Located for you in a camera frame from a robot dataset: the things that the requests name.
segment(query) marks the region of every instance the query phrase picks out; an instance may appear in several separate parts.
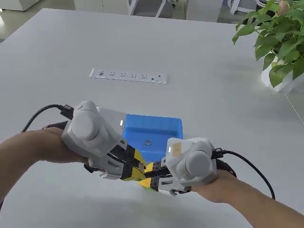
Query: power strip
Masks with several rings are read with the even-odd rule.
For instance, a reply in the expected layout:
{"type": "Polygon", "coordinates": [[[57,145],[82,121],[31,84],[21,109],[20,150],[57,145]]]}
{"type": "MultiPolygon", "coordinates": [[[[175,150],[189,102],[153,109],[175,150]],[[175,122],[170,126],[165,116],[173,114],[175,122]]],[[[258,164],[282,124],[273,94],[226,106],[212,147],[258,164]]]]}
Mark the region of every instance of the power strip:
{"type": "Polygon", "coordinates": [[[157,72],[131,72],[124,70],[93,69],[90,77],[133,82],[167,83],[167,74],[157,72]]]}

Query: white table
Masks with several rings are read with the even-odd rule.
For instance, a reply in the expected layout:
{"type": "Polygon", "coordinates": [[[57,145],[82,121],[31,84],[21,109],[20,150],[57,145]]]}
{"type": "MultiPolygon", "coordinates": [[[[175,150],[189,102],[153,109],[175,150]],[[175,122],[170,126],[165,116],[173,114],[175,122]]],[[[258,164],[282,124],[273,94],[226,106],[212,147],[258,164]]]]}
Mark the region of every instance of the white table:
{"type": "MultiPolygon", "coordinates": [[[[0,45],[0,140],[51,103],[75,106],[90,99],[127,113],[178,117],[185,137],[207,137],[241,153],[267,176],[279,201],[304,213],[303,125],[284,94],[261,84],[255,37],[234,47],[234,33],[227,24],[43,9],[0,45]],[[170,80],[94,80],[92,68],[158,70],[170,80]]],[[[32,129],[61,120],[49,111],[32,129]]],[[[269,194],[244,162],[228,155],[225,161],[269,194]]],[[[154,194],[135,182],[100,179],[81,164],[46,162],[12,189],[0,226],[251,227],[230,206],[194,193],[154,194]]]]}

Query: white pot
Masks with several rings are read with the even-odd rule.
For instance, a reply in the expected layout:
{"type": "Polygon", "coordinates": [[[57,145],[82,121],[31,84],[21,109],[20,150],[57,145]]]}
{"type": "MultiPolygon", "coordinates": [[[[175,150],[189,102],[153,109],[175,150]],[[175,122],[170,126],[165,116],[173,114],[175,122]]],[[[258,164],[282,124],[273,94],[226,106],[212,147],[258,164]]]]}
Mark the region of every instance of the white pot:
{"type": "Polygon", "coordinates": [[[287,74],[282,83],[278,84],[276,87],[272,87],[269,80],[269,72],[271,70],[271,64],[265,70],[263,70],[261,74],[262,82],[269,88],[272,88],[278,92],[290,93],[291,91],[296,91],[299,93],[304,93],[304,74],[301,74],[295,80],[293,80],[293,72],[289,72],[287,74]]]}

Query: blue box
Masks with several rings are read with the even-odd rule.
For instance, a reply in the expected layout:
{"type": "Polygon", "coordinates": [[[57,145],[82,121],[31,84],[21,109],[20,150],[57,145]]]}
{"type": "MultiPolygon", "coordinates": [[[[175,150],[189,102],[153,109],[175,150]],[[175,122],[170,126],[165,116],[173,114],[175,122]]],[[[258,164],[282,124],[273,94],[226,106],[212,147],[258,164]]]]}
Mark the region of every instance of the blue box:
{"type": "Polygon", "coordinates": [[[165,156],[169,138],[183,138],[181,119],[127,114],[123,137],[147,163],[157,162],[165,156]]]}

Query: black cable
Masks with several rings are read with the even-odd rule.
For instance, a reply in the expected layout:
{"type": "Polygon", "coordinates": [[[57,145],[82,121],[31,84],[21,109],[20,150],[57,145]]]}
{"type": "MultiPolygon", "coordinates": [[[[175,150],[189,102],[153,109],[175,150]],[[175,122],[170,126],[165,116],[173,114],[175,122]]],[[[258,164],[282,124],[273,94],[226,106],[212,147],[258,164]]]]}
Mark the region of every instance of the black cable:
{"type": "Polygon", "coordinates": [[[32,122],[37,118],[38,115],[40,115],[42,112],[44,112],[47,109],[50,108],[58,108],[60,111],[62,111],[64,109],[64,106],[59,105],[59,104],[50,104],[47,105],[41,109],[39,109],[33,116],[32,118],[30,118],[30,120],[28,121],[28,123],[25,125],[25,127],[23,128],[23,130],[21,132],[26,132],[27,129],[29,128],[29,126],[32,124],[32,122]]]}
{"type": "Polygon", "coordinates": [[[270,193],[271,193],[271,198],[272,199],[276,199],[276,196],[275,196],[275,192],[271,186],[271,184],[269,183],[269,181],[266,179],[266,177],[261,173],[260,170],[258,170],[258,168],[252,164],[247,158],[243,157],[242,155],[236,153],[236,152],[233,152],[233,151],[226,151],[226,150],[223,150],[222,151],[223,154],[225,153],[228,153],[228,154],[232,154],[234,156],[237,156],[239,157],[240,159],[242,159],[243,161],[245,161],[248,165],[250,165],[260,176],[261,178],[265,181],[266,185],[268,186],[269,190],[270,190],[270,193]]]}

